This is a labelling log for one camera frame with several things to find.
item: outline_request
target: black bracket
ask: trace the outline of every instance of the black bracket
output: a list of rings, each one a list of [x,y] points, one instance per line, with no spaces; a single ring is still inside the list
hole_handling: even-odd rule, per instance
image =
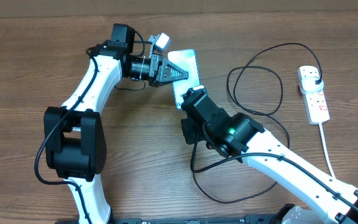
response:
[[[271,224],[274,215],[246,215],[245,224]]]
[[[117,218],[114,220],[114,224],[142,224],[140,218]]]
[[[181,124],[187,144],[194,144],[201,133],[199,141],[205,140],[208,149],[215,149],[228,158],[246,152],[248,141],[265,131],[260,123],[245,114],[229,116],[212,101],[204,88],[190,88],[183,98],[181,108],[188,118]]]
[[[159,87],[177,80],[186,79],[189,73],[175,65],[160,54],[152,54],[150,58],[149,85]]]
[[[49,135],[66,108],[48,107],[44,114],[44,133]],[[81,139],[66,138],[64,132],[81,128]],[[92,181],[100,174],[106,162],[106,141],[104,139],[100,114],[92,110],[72,111],[59,129],[52,133],[46,144],[47,164],[55,169],[61,178],[79,177]]]
[[[131,54],[134,49],[135,30],[129,25],[114,24],[112,26],[111,38],[105,45],[95,51],[97,55],[112,56],[120,60],[125,54]]]

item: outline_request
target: white power strip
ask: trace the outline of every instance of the white power strip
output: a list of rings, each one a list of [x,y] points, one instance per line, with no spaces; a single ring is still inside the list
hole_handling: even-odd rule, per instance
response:
[[[308,65],[300,67],[298,69],[300,88],[302,88],[302,80],[311,77],[319,77],[319,72],[316,67]],[[302,95],[309,124],[320,124],[329,120],[328,107],[323,90],[309,91]]]
[[[324,91],[317,85],[315,90],[308,87],[305,91],[302,83],[305,80],[314,80],[319,78],[319,72],[316,67],[305,65],[298,69],[299,87],[302,91],[303,102],[305,103],[306,115],[308,117],[309,124],[318,124],[321,134],[321,141],[323,142],[324,155],[326,157],[327,166],[331,176],[335,178],[333,168],[329,161],[326,140],[324,137],[323,123],[329,120],[329,113],[327,107],[327,101],[324,96]]]

